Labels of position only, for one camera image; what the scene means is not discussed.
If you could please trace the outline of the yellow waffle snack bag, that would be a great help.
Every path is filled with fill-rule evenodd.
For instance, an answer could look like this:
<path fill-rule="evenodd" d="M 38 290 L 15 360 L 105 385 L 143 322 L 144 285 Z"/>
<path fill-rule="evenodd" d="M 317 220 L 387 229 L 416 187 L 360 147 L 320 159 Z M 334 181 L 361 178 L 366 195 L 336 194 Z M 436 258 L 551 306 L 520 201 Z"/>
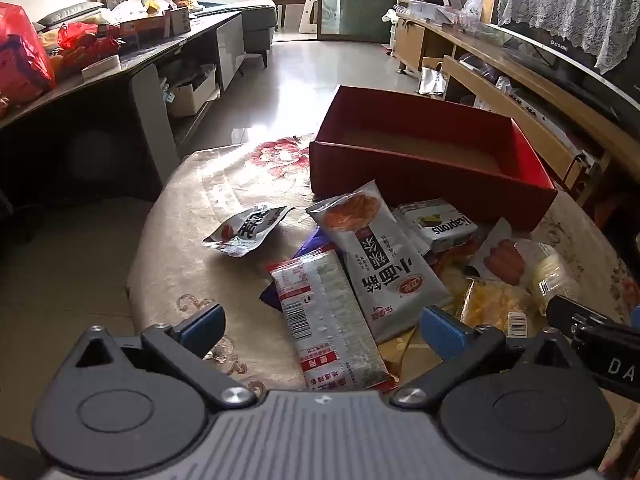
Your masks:
<path fill-rule="evenodd" d="M 521 287 L 469 278 L 460 321 L 470 327 L 494 326 L 508 338 L 527 338 L 533 335 L 533 307 L 532 297 Z"/>

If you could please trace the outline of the grey spicy noodle snack bag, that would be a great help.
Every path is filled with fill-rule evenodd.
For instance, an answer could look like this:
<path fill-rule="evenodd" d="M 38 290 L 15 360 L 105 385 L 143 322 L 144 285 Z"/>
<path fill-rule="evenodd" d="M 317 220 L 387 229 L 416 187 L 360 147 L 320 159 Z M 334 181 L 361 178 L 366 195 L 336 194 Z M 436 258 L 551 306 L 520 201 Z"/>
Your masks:
<path fill-rule="evenodd" d="M 315 203 L 307 212 L 340 248 L 378 344 L 418 324 L 424 308 L 450 304 L 448 289 L 401 229 L 375 182 Z"/>

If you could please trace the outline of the sausage snack packet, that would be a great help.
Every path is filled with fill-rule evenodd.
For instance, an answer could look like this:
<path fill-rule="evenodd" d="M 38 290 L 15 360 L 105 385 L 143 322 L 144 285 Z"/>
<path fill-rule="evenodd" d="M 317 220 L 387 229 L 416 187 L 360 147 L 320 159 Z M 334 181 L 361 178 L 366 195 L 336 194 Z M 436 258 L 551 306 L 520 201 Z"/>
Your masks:
<path fill-rule="evenodd" d="M 501 218 L 488 232 L 465 268 L 473 278 L 499 281 L 510 286 L 524 284 L 526 263 L 516 248 L 509 222 Z"/>

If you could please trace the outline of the white bun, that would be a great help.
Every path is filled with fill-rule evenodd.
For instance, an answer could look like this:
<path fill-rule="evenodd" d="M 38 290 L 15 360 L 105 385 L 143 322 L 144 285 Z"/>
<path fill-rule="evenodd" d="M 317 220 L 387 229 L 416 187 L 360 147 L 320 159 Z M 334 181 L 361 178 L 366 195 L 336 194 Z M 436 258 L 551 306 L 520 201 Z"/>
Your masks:
<path fill-rule="evenodd" d="M 525 263 L 525 285 L 536 301 L 538 311 L 547 315 L 550 300 L 564 296 L 580 298 L 580 287 L 560 254 L 550 245 L 522 240 L 518 244 Z"/>

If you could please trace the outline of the silver chicken gizzard snack bag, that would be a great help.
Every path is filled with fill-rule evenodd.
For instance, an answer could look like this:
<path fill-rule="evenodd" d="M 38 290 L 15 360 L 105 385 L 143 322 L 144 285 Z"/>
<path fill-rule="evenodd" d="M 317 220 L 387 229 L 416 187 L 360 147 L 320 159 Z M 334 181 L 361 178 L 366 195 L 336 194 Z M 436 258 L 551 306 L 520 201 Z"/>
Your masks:
<path fill-rule="evenodd" d="M 222 222 L 204 238 L 203 245 L 229 257 L 242 258 L 259 247 L 293 209 L 293 206 L 267 204 L 250 207 Z"/>

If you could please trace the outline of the white Kaprons wafer pack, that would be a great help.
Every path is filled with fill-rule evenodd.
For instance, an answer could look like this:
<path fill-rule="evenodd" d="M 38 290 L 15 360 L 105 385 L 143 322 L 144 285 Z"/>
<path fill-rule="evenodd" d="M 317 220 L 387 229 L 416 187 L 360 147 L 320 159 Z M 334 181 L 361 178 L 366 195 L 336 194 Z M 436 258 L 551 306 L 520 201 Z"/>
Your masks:
<path fill-rule="evenodd" d="M 464 245 L 477 232 L 473 221 L 440 198 L 398 206 L 393 216 L 422 256 Z"/>

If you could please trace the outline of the white red striped snack packet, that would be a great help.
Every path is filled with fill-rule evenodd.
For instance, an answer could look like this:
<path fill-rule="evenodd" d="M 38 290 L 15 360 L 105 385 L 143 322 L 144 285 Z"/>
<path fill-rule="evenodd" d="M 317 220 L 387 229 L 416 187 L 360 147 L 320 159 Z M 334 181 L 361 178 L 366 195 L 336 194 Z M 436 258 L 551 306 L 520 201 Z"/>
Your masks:
<path fill-rule="evenodd" d="M 332 247 L 301 263 L 277 264 L 270 274 L 309 390 L 395 385 Z"/>

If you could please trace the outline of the purple snack bag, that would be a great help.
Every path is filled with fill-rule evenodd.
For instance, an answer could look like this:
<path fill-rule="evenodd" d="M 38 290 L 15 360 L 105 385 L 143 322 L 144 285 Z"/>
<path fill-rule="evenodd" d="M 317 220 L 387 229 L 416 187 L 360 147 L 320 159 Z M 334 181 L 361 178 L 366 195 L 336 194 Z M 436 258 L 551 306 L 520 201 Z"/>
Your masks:
<path fill-rule="evenodd" d="M 312 257 L 318 252 L 322 252 L 324 246 L 329 244 L 330 239 L 326 235 L 325 232 L 322 231 L 321 228 L 317 228 L 312 232 L 306 240 L 303 242 L 303 245 L 300 246 L 296 253 L 294 254 L 292 261 L 294 263 L 301 263 L 305 259 Z M 260 301 L 263 304 L 266 304 L 273 309 L 278 311 L 282 311 L 280 296 L 277 289 L 277 282 L 273 278 L 270 284 L 262 291 L 259 296 Z"/>

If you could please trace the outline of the red Korean snack bag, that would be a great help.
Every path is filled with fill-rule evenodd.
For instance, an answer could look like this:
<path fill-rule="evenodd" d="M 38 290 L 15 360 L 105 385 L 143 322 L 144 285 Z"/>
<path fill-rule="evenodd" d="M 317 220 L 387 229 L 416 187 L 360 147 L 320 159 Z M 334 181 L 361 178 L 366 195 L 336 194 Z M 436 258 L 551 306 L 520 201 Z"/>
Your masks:
<path fill-rule="evenodd" d="M 469 242 L 446 250 L 446 252 L 429 252 L 425 260 L 435 274 L 442 280 L 449 276 L 468 276 L 466 268 L 472 257 L 480 249 L 480 242 Z"/>

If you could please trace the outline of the red cardboard box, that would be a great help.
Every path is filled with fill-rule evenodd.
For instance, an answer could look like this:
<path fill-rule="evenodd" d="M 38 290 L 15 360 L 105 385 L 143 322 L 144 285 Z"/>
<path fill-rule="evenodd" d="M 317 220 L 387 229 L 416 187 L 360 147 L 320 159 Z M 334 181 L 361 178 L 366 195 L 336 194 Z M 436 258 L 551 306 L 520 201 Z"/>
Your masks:
<path fill-rule="evenodd" d="M 341 86 L 309 145 L 314 196 L 370 181 L 386 204 L 441 198 L 477 224 L 532 232 L 558 191 L 509 117 L 425 96 Z"/>

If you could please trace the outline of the cardboard box under table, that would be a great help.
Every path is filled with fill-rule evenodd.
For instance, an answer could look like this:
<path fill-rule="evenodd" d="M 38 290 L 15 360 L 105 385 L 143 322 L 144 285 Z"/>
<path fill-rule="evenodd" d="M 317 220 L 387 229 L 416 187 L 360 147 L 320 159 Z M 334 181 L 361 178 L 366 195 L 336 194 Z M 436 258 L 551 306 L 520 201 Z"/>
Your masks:
<path fill-rule="evenodd" d="M 216 81 L 216 70 L 198 75 L 188 84 L 173 88 L 171 93 L 174 99 L 167 104 L 170 117 L 195 116 L 205 104 L 215 101 L 220 95 Z"/>

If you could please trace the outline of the black television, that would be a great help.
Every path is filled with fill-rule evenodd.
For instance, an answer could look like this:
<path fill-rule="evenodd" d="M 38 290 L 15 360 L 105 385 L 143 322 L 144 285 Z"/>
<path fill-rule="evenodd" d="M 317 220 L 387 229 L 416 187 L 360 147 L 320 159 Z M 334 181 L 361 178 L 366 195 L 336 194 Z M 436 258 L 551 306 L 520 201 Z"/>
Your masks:
<path fill-rule="evenodd" d="M 514 58 L 593 107 L 633 138 L 639 136 L 639 41 L 605 73 L 596 58 L 569 41 L 524 23 L 492 25 Z"/>

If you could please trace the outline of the red plastic bag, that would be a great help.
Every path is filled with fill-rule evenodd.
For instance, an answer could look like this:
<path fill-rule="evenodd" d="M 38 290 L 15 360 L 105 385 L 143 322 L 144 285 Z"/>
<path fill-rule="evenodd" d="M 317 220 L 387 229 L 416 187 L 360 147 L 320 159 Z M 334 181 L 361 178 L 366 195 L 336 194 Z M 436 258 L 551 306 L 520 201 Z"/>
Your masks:
<path fill-rule="evenodd" d="M 21 6 L 1 5 L 1 114 L 55 87 L 54 70 Z"/>

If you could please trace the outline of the grey sofa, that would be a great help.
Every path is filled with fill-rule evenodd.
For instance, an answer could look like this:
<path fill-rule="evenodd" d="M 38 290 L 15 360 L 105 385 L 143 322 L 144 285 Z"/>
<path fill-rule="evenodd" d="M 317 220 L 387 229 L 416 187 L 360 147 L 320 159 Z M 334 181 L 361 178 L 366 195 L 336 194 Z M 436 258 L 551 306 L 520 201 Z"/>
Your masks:
<path fill-rule="evenodd" d="M 264 67 L 268 67 L 268 52 L 277 25 L 277 7 L 272 0 L 247 0 L 232 3 L 201 2 L 201 6 L 202 10 L 193 13 L 197 18 L 240 12 L 245 52 L 259 54 L 262 57 Z"/>

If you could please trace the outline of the white lace cover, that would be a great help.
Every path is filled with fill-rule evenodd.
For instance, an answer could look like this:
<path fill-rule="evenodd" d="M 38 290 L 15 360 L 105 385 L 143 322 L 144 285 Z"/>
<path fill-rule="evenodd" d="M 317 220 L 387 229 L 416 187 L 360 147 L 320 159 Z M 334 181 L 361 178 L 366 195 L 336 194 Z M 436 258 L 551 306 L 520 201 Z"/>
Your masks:
<path fill-rule="evenodd" d="M 524 23 L 596 58 L 605 74 L 623 62 L 639 29 L 639 0 L 499 0 L 500 25 Z"/>

